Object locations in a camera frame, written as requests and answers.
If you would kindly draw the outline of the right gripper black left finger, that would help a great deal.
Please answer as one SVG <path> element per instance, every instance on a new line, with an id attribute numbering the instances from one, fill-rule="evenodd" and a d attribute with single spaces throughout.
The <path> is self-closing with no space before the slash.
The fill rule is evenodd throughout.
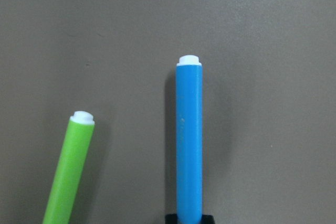
<path id="1" fill-rule="evenodd" d="M 178 224 L 177 214 L 167 214 L 165 215 L 165 224 Z"/>

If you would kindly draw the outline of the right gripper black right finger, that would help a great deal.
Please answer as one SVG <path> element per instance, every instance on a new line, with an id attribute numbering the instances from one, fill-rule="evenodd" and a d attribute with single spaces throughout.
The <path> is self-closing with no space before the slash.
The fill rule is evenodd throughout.
<path id="1" fill-rule="evenodd" d="M 212 215 L 202 215 L 201 224 L 213 224 Z"/>

